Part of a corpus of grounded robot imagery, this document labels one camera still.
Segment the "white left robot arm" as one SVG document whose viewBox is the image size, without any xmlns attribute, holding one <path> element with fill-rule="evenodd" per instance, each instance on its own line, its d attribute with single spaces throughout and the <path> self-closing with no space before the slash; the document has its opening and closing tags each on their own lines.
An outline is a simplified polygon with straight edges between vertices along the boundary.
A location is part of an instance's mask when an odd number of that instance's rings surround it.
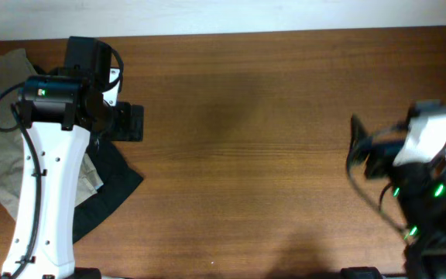
<svg viewBox="0 0 446 279">
<path fill-rule="evenodd" d="M 139 142 L 144 109 L 120 102 L 124 64 L 95 38 L 72 36 L 64 65 L 16 84 L 11 111 L 24 167 L 15 232 L 3 278 L 99 278 L 74 259 L 73 222 L 81 163 L 101 140 Z"/>
</svg>

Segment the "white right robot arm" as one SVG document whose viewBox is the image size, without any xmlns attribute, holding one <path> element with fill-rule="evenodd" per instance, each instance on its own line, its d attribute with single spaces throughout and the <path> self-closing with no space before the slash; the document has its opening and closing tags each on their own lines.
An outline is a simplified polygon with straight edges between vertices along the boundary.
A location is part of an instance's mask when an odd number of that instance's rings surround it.
<svg viewBox="0 0 446 279">
<path fill-rule="evenodd" d="M 405 139 L 374 143 L 364 135 L 355 159 L 365 163 L 366 179 L 387 178 L 398 201 L 406 276 L 446 278 L 446 105 L 417 102 L 394 129 Z"/>
</svg>

